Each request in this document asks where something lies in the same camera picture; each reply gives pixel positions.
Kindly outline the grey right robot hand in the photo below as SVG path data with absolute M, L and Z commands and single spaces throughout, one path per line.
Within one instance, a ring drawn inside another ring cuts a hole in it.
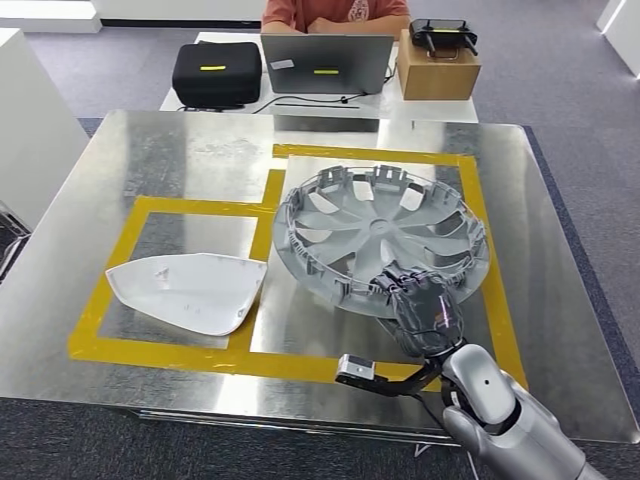
M 393 313 L 380 318 L 379 324 L 408 356 L 438 357 L 463 343 L 460 306 L 435 272 L 392 262 L 371 283 L 387 295 Z

